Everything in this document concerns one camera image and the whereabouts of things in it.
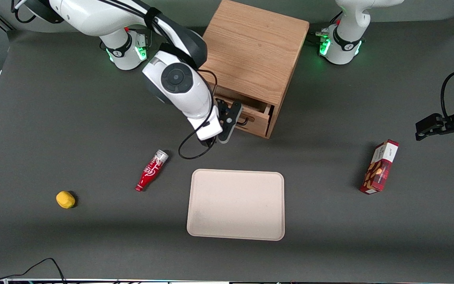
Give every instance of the gray tablecloth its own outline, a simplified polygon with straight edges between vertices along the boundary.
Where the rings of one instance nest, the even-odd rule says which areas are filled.
[[[313,25],[318,30],[324,25]],[[454,282],[454,138],[414,138],[454,71],[454,19],[373,23],[355,60],[303,48],[270,140],[235,131],[194,161],[176,154],[148,190],[157,149],[191,131],[82,34],[13,32],[0,76],[0,277],[54,257],[68,278]],[[454,79],[447,89],[454,111]],[[400,142],[385,191],[358,191],[374,146]],[[194,140],[184,151],[203,148]],[[283,240],[191,237],[199,168],[285,177]],[[65,210],[59,191],[75,191]],[[58,274],[42,264],[29,277]]]

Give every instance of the plastic tray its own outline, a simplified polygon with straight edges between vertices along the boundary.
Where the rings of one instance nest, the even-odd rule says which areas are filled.
[[[198,169],[187,231],[195,237],[279,241],[285,235],[284,187],[277,172]]]

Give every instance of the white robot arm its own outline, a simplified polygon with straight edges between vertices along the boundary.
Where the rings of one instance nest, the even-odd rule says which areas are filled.
[[[320,47],[320,55],[334,64],[349,63],[358,54],[362,44],[362,36],[371,23],[371,15],[367,9],[374,7],[391,7],[404,2],[404,0],[335,0],[342,9],[342,18],[337,25],[317,33],[324,36]]]
[[[146,86],[160,101],[182,111],[199,140],[211,142],[222,133],[220,142],[228,141],[236,120],[220,124],[211,90],[196,71],[207,59],[207,45],[198,34],[141,0],[26,0],[25,5],[49,22],[57,22],[58,15],[81,33],[100,37],[121,70],[134,69],[146,59],[144,36],[125,27],[142,24],[165,37],[169,44],[143,69]]]

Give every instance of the power cord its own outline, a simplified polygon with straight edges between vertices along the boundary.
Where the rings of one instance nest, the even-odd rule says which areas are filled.
[[[209,117],[211,116],[211,113],[213,112],[213,106],[214,106],[214,98],[213,98],[213,95],[215,94],[216,92],[216,87],[218,86],[218,79],[216,78],[216,75],[212,72],[212,71],[209,71],[209,70],[197,70],[198,72],[207,72],[211,75],[213,75],[213,77],[215,78],[215,85],[213,86],[213,90],[211,90],[211,88],[209,87],[209,84],[208,82],[206,82],[206,80],[204,79],[204,77],[199,74],[202,78],[202,80],[204,81],[204,83],[208,86],[208,89],[209,89],[209,93],[211,94],[211,107],[209,108],[209,113],[208,113],[208,116],[207,118],[202,122],[202,124],[200,124],[199,127],[197,127],[197,129],[195,129],[192,133],[190,133],[181,143],[180,143],[180,146],[178,147],[178,155],[180,155],[180,157],[184,158],[185,160],[194,160],[194,159],[197,159],[199,157],[202,157],[204,154],[206,154],[209,150],[211,150],[211,148],[213,148],[213,145],[215,145],[216,143],[216,137],[214,137],[213,139],[213,142],[208,146],[208,148],[206,150],[204,150],[204,152],[198,154],[197,156],[194,156],[194,157],[186,157],[186,156],[183,156],[182,154],[182,147],[183,145],[185,144],[185,142],[187,142],[188,139],[190,139],[190,137],[194,136],[195,133],[197,133],[197,131],[199,129],[201,129],[202,127],[204,127],[207,123],[208,123],[208,119]]]
[[[28,268],[24,273],[22,273],[22,274],[7,275],[7,276],[5,276],[5,277],[0,277],[0,280],[6,279],[6,278],[10,278],[10,277],[20,277],[20,276],[23,276],[23,275],[25,275],[26,273],[28,273],[31,269],[35,268],[36,266],[38,266],[39,264],[41,264],[41,263],[43,263],[43,262],[45,262],[45,261],[47,261],[47,260],[52,260],[52,261],[54,262],[54,264],[55,264],[56,267],[57,267],[57,270],[59,271],[59,275],[61,276],[61,280],[62,280],[63,284],[67,284],[66,279],[65,279],[65,277],[64,277],[64,275],[63,275],[63,272],[61,271],[61,268],[60,268],[59,265],[57,264],[56,260],[53,259],[52,257],[43,259],[42,261],[40,261],[40,262],[36,263],[35,265],[29,267],[29,268]]]
[[[332,20],[330,20],[330,23],[333,23],[335,20],[337,20],[337,18],[339,18],[339,16],[342,14],[342,10],[339,12],[339,14],[335,15],[334,18],[332,18]]]
[[[449,116],[447,115],[446,106],[445,106],[445,90],[446,90],[446,85],[447,85],[449,79],[451,79],[453,76],[454,76],[454,72],[449,74],[446,77],[445,81],[443,82],[443,86],[441,87],[441,110],[443,111],[443,116],[445,118],[449,118]]]
[[[11,7],[10,7],[10,12],[15,14],[15,19],[17,19],[17,21],[19,21],[20,23],[23,23],[23,24],[30,23],[32,20],[34,20],[36,18],[36,15],[33,15],[31,18],[29,18],[29,20],[25,20],[25,21],[22,21],[19,18],[19,8],[26,1],[27,0],[20,0],[20,2],[17,4],[17,6],[15,6],[15,0],[11,0]]]

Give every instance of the drawer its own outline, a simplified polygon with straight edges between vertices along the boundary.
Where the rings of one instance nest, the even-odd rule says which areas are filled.
[[[220,87],[216,89],[215,98],[223,99],[229,107],[234,100],[241,101],[243,103],[243,111],[238,119],[238,123],[242,123],[243,125],[237,125],[236,128],[266,138],[267,128],[270,122],[270,112],[272,110],[271,105],[244,97]]]

